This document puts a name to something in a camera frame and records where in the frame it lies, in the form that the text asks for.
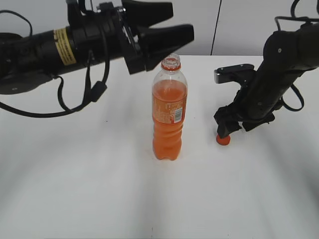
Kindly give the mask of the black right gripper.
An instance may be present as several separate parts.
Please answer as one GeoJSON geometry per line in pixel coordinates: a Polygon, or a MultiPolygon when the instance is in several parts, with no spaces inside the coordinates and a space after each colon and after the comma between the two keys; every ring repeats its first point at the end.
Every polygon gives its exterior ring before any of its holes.
{"type": "Polygon", "coordinates": [[[242,127],[239,122],[242,122],[245,131],[251,131],[262,124],[270,123],[275,120],[272,111],[268,112],[262,118],[252,118],[248,115],[245,103],[246,96],[244,95],[244,91],[238,90],[232,103],[220,107],[217,110],[214,119],[218,124],[217,134],[220,138],[226,138],[231,133],[240,130],[242,127]]]}

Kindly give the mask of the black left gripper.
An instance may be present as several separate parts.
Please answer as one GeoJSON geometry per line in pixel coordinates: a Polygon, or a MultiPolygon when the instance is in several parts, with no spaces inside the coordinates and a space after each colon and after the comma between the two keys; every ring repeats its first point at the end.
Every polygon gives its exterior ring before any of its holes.
{"type": "Polygon", "coordinates": [[[130,74],[153,70],[164,58],[194,40],[191,24],[149,28],[173,17],[171,2],[123,0],[122,7],[111,2],[94,12],[83,0],[68,0],[66,28],[74,60],[70,71],[89,64],[105,63],[123,57],[130,74]],[[138,26],[139,42],[134,42],[138,26]]]}

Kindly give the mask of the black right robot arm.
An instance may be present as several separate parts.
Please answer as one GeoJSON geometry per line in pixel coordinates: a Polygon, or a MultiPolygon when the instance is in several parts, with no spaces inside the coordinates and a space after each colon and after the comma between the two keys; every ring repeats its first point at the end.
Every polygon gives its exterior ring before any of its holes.
{"type": "Polygon", "coordinates": [[[289,88],[303,106],[304,99],[294,82],[318,67],[319,25],[306,22],[297,31],[275,31],[264,45],[263,61],[257,70],[251,64],[216,69],[216,83],[236,82],[241,86],[233,102],[214,115],[218,136],[226,138],[241,128],[251,131],[270,123],[275,119],[273,112],[281,107],[294,112],[283,100],[289,88]]]}

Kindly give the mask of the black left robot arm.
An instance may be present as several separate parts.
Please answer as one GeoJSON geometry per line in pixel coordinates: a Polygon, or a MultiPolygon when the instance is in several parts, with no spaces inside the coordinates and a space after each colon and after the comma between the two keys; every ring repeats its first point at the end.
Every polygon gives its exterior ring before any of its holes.
{"type": "Polygon", "coordinates": [[[170,2],[103,2],[96,12],[82,0],[67,2],[68,26],[28,37],[0,35],[0,92],[29,92],[88,64],[124,58],[130,74],[153,70],[194,40],[191,24],[158,28],[173,17],[170,2]]]}

